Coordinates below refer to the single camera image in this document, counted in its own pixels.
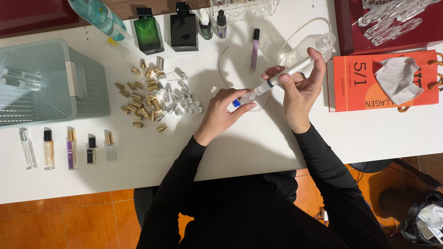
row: hand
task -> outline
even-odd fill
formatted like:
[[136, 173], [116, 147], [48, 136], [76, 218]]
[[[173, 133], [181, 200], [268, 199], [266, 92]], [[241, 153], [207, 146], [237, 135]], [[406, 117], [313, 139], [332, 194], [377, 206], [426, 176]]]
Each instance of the hand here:
[[[308, 48], [307, 53], [314, 61], [311, 76], [306, 79], [301, 73], [292, 76], [282, 74], [279, 78], [284, 90], [283, 115], [293, 132], [305, 133], [311, 127], [309, 111], [322, 91], [322, 82], [326, 72], [326, 64], [322, 54], [313, 48]], [[283, 66], [271, 67], [262, 75], [264, 80], [269, 80], [279, 72]]]
[[233, 112], [226, 109], [231, 102], [253, 91], [253, 89], [220, 89], [209, 101], [209, 107], [202, 124], [194, 133], [195, 141], [200, 145], [207, 146], [212, 139], [231, 127], [243, 114], [255, 108], [257, 104], [249, 103], [240, 106]]

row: black sleeve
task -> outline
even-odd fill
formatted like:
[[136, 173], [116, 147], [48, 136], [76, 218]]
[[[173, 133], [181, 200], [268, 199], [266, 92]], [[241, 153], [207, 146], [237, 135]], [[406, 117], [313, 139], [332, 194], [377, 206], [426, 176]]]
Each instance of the black sleeve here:
[[314, 126], [294, 136], [323, 197], [329, 227], [351, 248], [391, 248], [351, 173]]
[[180, 241], [178, 215], [190, 191], [206, 147], [192, 137], [160, 184], [144, 216], [138, 249], [176, 248]]

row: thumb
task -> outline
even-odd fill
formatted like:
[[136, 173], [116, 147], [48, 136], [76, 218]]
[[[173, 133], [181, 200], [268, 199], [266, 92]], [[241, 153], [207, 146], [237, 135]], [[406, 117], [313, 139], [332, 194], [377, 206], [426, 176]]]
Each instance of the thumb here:
[[233, 115], [234, 118], [235, 118], [235, 121], [237, 121], [243, 114], [245, 114], [248, 111], [252, 110], [256, 106], [257, 106], [256, 103], [249, 103], [249, 104], [242, 105], [239, 108], [237, 108], [237, 110], [233, 111], [231, 113], [231, 115]]
[[295, 91], [297, 91], [297, 88], [295, 87], [294, 79], [288, 74], [282, 74], [279, 77], [279, 81], [283, 87], [284, 94], [288, 95], [288, 97], [295, 97]]

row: plastic water bottle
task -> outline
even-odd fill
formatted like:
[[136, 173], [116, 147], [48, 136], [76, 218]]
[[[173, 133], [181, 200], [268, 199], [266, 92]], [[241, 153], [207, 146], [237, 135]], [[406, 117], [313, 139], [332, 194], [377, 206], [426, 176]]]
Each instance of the plastic water bottle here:
[[100, 0], [68, 0], [72, 9], [108, 37], [132, 41], [123, 21]]
[[[332, 46], [335, 43], [335, 35], [332, 33], [326, 33], [324, 35], [308, 35], [293, 49], [286, 57], [282, 60], [280, 65], [289, 68], [296, 64], [298, 61], [305, 59], [309, 55], [307, 54], [307, 49], [312, 47], [318, 52], [322, 53], [323, 59], [327, 62], [332, 56]], [[302, 70], [300, 73], [309, 73], [314, 68], [314, 62], [310, 63]]]

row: black plastic bag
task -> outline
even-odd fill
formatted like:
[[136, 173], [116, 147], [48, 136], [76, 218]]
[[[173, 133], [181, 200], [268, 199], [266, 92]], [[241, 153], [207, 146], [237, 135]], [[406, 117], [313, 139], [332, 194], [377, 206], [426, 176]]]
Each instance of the black plastic bag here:
[[409, 208], [409, 218], [401, 223], [401, 234], [414, 244], [426, 246], [441, 245], [435, 236], [427, 240], [417, 227], [417, 221], [420, 220], [418, 214], [423, 208], [431, 204], [443, 207], [443, 194], [438, 191], [430, 191], [426, 196], [425, 202], [419, 204], [414, 203], [412, 207]]

